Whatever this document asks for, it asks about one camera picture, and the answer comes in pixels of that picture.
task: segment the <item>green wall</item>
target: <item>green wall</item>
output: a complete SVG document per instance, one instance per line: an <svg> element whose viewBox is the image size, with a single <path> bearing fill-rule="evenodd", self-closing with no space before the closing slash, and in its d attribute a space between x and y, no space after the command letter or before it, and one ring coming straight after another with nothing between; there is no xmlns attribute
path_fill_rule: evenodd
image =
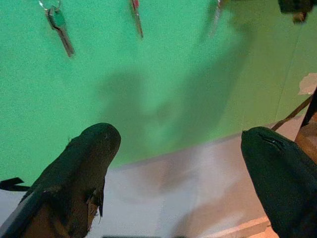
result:
<svg viewBox="0 0 317 238"><path fill-rule="evenodd" d="M277 0L63 1L70 59L38 1L1 1L0 180L31 184L68 139L97 122L122 135L112 166L285 117L316 72L316 14L293 25Z"/></svg>

